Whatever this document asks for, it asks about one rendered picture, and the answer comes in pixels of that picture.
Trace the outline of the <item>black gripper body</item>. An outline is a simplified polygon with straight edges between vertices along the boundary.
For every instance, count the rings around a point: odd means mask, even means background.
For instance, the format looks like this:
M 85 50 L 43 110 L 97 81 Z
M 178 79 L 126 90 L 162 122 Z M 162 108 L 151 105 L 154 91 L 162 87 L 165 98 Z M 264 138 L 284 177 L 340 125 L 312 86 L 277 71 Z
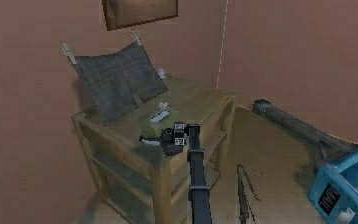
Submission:
M 185 133 L 183 129 L 166 128 L 161 133 L 161 146 L 166 156 L 174 156 L 183 152 Z

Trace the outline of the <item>wooden shelf table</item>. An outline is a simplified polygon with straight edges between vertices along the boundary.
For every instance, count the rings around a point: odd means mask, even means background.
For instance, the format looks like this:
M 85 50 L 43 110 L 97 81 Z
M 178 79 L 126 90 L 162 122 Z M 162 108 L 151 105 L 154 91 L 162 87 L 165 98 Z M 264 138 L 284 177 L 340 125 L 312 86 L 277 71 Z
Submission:
M 112 224 L 188 224 L 191 219 L 187 153 L 168 157 L 160 146 L 139 142 L 140 135 L 154 132 L 147 119 L 160 102 L 173 110 L 161 128 L 176 121 L 200 125 L 209 185 L 217 183 L 226 162 L 235 96 L 175 77 L 164 83 L 167 92 L 109 125 L 93 106 L 72 117 L 99 200 L 120 216 Z

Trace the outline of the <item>grey fabric chair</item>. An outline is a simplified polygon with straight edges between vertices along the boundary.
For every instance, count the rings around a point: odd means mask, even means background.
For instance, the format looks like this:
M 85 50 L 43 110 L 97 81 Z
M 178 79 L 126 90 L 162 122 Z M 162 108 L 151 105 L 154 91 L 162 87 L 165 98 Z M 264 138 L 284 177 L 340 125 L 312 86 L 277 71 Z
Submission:
M 66 43 L 60 48 L 92 97 L 104 125 L 138 108 L 134 96 L 146 103 L 168 90 L 154 69 L 135 31 L 133 42 L 98 56 L 74 56 Z

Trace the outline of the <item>dark grey cylinder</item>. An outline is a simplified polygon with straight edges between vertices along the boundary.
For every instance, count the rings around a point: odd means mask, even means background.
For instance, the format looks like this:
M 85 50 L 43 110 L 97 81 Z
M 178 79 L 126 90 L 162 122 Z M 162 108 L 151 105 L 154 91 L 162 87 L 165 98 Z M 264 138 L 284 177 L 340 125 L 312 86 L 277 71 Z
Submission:
M 357 143 L 349 143 L 339 140 L 314 126 L 294 117 L 293 115 L 273 106 L 265 99 L 255 100 L 252 111 L 281 125 L 308 142 L 315 144 L 322 151 L 323 157 L 334 153 L 349 153 L 358 149 Z

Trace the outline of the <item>brown framed picture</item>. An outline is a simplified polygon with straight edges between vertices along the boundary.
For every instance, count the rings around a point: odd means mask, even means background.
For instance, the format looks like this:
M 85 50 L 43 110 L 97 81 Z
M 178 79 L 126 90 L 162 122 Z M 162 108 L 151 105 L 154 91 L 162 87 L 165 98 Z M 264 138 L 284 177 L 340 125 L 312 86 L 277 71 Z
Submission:
M 101 0 L 108 31 L 178 16 L 179 0 Z

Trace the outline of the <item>blue bin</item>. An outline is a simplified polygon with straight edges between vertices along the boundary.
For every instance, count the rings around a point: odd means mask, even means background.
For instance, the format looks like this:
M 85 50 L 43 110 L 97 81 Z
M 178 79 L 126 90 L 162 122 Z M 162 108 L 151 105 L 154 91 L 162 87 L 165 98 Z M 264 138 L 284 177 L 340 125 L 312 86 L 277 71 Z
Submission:
M 322 165 L 307 198 L 326 224 L 358 224 L 358 149 Z

